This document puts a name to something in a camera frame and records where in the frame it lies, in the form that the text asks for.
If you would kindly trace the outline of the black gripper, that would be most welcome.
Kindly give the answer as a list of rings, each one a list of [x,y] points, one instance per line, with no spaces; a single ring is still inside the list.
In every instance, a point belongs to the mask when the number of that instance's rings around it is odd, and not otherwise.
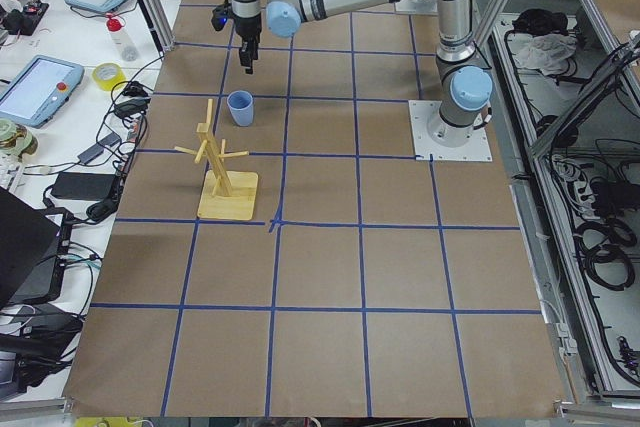
[[[253,63],[258,59],[260,35],[262,31],[262,16],[256,14],[252,17],[234,17],[235,32],[241,37],[239,49],[240,64],[246,74],[253,74]]]

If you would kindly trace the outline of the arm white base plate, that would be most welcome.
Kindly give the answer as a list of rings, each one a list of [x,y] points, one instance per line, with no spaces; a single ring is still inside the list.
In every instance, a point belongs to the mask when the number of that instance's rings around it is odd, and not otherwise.
[[[438,0],[400,0],[394,4],[397,14],[437,16]]]
[[[493,160],[485,128],[475,130],[481,123],[467,127],[453,127],[440,116],[441,101],[410,100],[409,119],[418,161],[491,162]]]

